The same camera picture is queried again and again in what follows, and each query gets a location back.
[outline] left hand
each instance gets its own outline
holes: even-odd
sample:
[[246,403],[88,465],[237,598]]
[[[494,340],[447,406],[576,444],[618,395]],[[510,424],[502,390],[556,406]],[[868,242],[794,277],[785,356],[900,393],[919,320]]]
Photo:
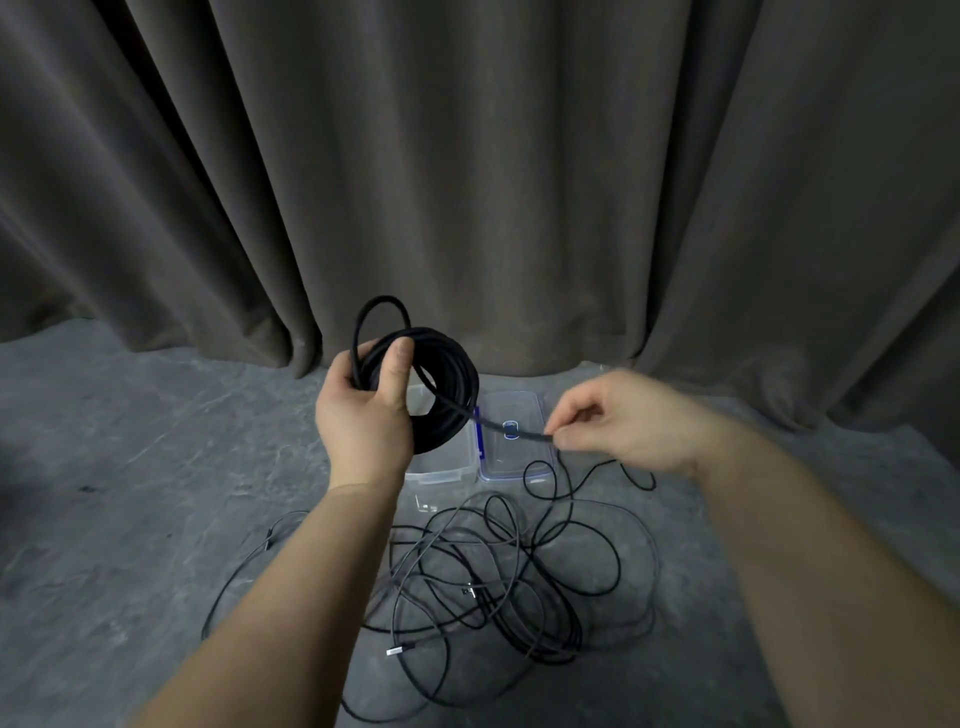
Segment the left hand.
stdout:
[[[366,356],[375,342],[358,350]],[[414,454],[407,413],[413,339],[397,339],[384,354],[376,392],[353,388],[349,352],[330,364],[317,397],[317,430],[330,458],[330,490],[344,485],[396,488]]]

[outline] curtain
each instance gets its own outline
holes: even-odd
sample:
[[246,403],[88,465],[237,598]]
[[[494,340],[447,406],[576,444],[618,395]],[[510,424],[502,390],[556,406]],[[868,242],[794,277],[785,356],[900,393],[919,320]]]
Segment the curtain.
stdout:
[[89,316],[299,376],[389,292],[484,372],[628,363],[952,451],[958,25],[948,0],[9,0],[0,337]]

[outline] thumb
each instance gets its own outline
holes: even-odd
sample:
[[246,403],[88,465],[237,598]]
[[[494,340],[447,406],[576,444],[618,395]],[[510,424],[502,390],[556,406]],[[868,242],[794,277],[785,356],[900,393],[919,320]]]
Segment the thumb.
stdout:
[[604,430],[605,423],[602,422],[565,425],[553,433],[553,444],[559,450],[605,451],[608,438]]
[[410,381],[410,365],[414,362],[414,340],[409,336],[396,339],[380,364],[380,383],[376,395],[393,407],[405,407],[407,384]]

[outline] forearm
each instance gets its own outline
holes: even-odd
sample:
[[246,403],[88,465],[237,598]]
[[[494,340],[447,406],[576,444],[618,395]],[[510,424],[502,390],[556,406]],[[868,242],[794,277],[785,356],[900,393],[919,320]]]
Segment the forearm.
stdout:
[[396,490],[331,489],[136,725],[332,725]]
[[759,435],[737,432],[701,475],[795,725],[957,724],[955,607]]

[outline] plastic container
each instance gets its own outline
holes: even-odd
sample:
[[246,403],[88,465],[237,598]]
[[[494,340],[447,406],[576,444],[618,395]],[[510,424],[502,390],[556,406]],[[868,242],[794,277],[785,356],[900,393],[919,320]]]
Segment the plastic container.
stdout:
[[[407,410],[411,415],[424,415],[433,406],[433,399],[426,387],[413,384],[407,389]],[[468,422],[449,442],[435,450],[414,455],[403,482],[415,487],[473,483],[479,465],[476,428]]]
[[[488,420],[526,432],[543,432],[543,410],[535,392],[491,392],[481,395],[477,409]],[[480,449],[480,477],[488,483],[522,480],[523,471],[535,460],[554,466],[553,448],[547,443],[522,440],[509,433],[475,426]],[[528,481],[549,476],[550,468],[542,463],[527,471]]]

